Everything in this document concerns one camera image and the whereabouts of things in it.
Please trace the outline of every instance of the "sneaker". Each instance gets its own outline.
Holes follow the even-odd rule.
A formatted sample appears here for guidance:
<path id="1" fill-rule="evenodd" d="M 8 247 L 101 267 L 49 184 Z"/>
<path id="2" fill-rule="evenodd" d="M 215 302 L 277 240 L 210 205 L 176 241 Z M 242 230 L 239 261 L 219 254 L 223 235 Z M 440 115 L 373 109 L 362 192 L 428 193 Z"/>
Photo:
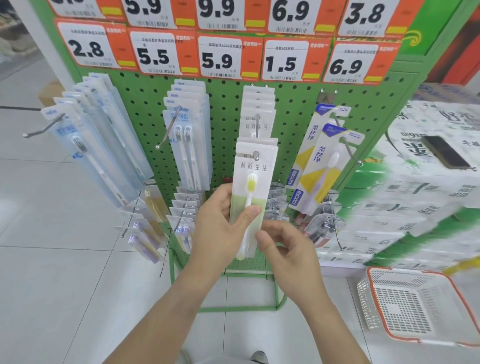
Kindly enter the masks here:
<path id="1" fill-rule="evenodd" d="M 250 361 L 258 364 L 268 364 L 267 356 L 261 351 L 254 352 Z"/>
<path id="2" fill-rule="evenodd" d="M 192 360 L 185 349 L 180 350 L 179 358 L 175 364 L 192 364 Z"/>

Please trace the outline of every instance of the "green pegboard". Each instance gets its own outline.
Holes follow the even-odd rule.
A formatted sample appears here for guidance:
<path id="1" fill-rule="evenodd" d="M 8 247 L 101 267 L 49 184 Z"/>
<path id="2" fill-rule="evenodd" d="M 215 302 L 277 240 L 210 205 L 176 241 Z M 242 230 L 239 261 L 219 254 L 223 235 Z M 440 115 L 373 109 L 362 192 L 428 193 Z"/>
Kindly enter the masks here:
<path id="1" fill-rule="evenodd" d="M 279 139 L 279 152 L 274 180 L 283 183 L 286 181 L 321 90 L 327 93 L 336 92 L 334 103 L 352 107 L 345 126 L 366 135 L 361 147 L 355 153 L 356 158 L 364 158 L 425 79 L 479 1 L 463 0 L 427 55 L 398 56 L 384 82 L 379 86 L 255 83 L 255 85 L 268 84 L 276 88 L 277 115 L 272 136 Z M 169 204 L 179 175 L 170 145 L 164 144 L 161 150 L 156 150 L 155 146 L 160 143 L 166 132 L 162 116 L 162 111 L 165 109 L 163 97 L 167 95 L 175 78 L 77 66 L 70 58 L 57 32 L 53 22 L 55 16 L 47 1 L 31 0 L 31 3 L 75 81 L 80 81 L 81 76 L 88 75 L 89 72 L 106 72 L 110 75 L 113 84 L 119 89 L 133 126 L 152 165 L 155 180 Z M 224 176 L 231 177 L 233 174 L 241 95 L 243 86 L 250 83 L 219 79 L 202 80 L 206 82 L 206 91 L 210 95 L 214 155 L 212 185 L 216 186 L 221 183 Z M 351 161 L 334 187 L 341 189 L 354 171 L 355 162 Z M 294 214 L 294 211 L 288 212 L 291 216 Z M 175 239 L 171 239 L 171 244 L 177 253 L 177 258 L 184 264 L 188 259 L 187 255 L 181 251 Z M 255 273 L 270 270 L 268 263 L 265 265 L 263 254 L 258 251 L 255 258 L 241 262 L 234 261 L 228 269 Z"/>

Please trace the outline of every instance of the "left hand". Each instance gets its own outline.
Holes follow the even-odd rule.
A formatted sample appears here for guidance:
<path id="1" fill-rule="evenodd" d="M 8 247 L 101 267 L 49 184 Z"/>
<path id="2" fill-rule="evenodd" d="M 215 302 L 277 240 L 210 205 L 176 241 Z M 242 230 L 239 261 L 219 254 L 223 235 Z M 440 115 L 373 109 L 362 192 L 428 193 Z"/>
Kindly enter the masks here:
<path id="1" fill-rule="evenodd" d="M 260 206 L 247 207 L 230 225 L 232 184 L 222 184 L 198 210 L 193 233 L 192 253 L 188 267 L 207 275 L 213 283 L 232 262 L 240 248 L 243 235 L 261 213 Z"/>

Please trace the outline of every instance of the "orange price label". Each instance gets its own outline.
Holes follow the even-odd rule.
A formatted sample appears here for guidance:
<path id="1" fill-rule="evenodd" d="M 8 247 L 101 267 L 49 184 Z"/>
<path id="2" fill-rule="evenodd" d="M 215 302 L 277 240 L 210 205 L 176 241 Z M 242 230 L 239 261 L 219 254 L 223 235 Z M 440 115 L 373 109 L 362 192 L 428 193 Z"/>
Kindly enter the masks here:
<path id="1" fill-rule="evenodd" d="M 401 42 L 337 40 L 324 82 L 379 85 L 402 45 Z"/>
<path id="2" fill-rule="evenodd" d="M 87 67 L 137 70 L 125 24 L 56 19 L 73 59 Z"/>
<path id="3" fill-rule="evenodd" d="M 270 33 L 331 36 L 346 0 L 272 0 Z"/>
<path id="4" fill-rule="evenodd" d="M 142 73 L 198 77 L 194 31 L 129 28 L 129 34 Z"/>
<path id="5" fill-rule="evenodd" d="M 124 21 L 121 0 L 48 0 L 53 11 L 64 18 Z"/>
<path id="6" fill-rule="evenodd" d="M 424 0 L 349 0 L 339 36 L 402 39 Z"/>
<path id="7" fill-rule="evenodd" d="M 193 29 L 195 4 L 187 0 L 120 0 L 130 25 L 147 28 Z"/>
<path id="8" fill-rule="evenodd" d="M 203 77 L 258 81 L 263 38 L 198 35 L 200 71 Z"/>
<path id="9" fill-rule="evenodd" d="M 196 6 L 198 28 L 264 32 L 268 21 L 268 1 L 190 0 Z"/>
<path id="10" fill-rule="evenodd" d="M 318 82 L 331 41 L 331 38 L 266 39 L 262 81 Z"/>

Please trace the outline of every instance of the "white toothbrush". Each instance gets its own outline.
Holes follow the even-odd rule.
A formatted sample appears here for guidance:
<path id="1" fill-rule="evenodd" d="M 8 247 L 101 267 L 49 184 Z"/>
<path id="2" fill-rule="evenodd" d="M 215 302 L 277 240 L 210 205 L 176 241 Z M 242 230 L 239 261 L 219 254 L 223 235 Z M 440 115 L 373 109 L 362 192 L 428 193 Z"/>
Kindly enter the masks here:
<path id="1" fill-rule="evenodd" d="M 257 182 L 258 182 L 258 175 L 256 173 L 250 173 L 247 176 L 247 201 L 245 201 L 245 208 L 252 205 L 252 197 L 257 189 Z M 245 259 L 245 255 L 247 254 L 249 241 L 248 241 L 248 228 L 243 235 L 243 239 L 241 241 L 240 250 L 239 250 L 239 260 Z"/>
<path id="2" fill-rule="evenodd" d="M 187 176 L 187 187 L 190 191 L 193 191 L 194 186 L 192 181 L 192 173 L 190 172 L 190 164 L 188 163 L 188 156 L 187 156 L 187 151 L 185 150 L 185 143 L 182 139 L 183 128 L 180 125 L 177 125 L 175 126 L 175 129 L 173 130 L 173 132 L 175 134 L 175 138 L 180 144 L 181 157 L 183 159 L 183 167 L 185 169 L 185 174 Z"/>
<path id="3" fill-rule="evenodd" d="M 195 148 L 193 147 L 193 128 L 186 126 L 183 130 L 185 134 L 185 140 L 190 146 L 190 161 L 192 162 L 193 182 L 195 184 L 195 190 L 201 191 L 202 184 L 200 183 L 200 174 L 198 172 L 197 156 L 195 155 Z"/>
<path id="4" fill-rule="evenodd" d="M 107 187 L 113 192 L 113 194 L 120 201 L 120 203 L 124 206 L 127 206 L 128 201 L 120 193 L 120 189 L 115 185 L 115 183 L 110 179 L 110 177 L 103 171 L 102 167 L 100 167 L 99 163 L 95 160 L 95 158 L 93 158 L 93 156 L 88 152 L 87 147 L 82 142 L 80 137 L 73 136 L 71 138 L 71 141 L 72 141 L 73 144 L 75 144 L 75 146 L 78 148 L 78 150 L 85 157 L 87 157 L 88 161 L 92 164 L 92 166 L 95 168 L 95 170 L 100 175 L 100 177 L 102 177 L 102 179 L 105 182 L 105 184 L 107 185 Z"/>
<path id="5" fill-rule="evenodd" d="M 302 209 L 302 211 L 305 211 L 304 213 L 306 213 L 307 215 L 313 214 L 317 209 L 317 202 L 315 201 L 315 196 L 317 196 L 320 189 L 324 185 L 329 170 L 335 167 L 338 163 L 338 160 L 340 159 L 340 152 L 341 149 L 339 148 L 337 148 L 336 151 L 333 152 L 333 154 L 330 156 L 330 159 L 328 160 L 327 167 L 325 168 L 324 173 L 313 188 L 312 193 L 310 194 L 310 198 L 307 201 L 306 208 Z"/>

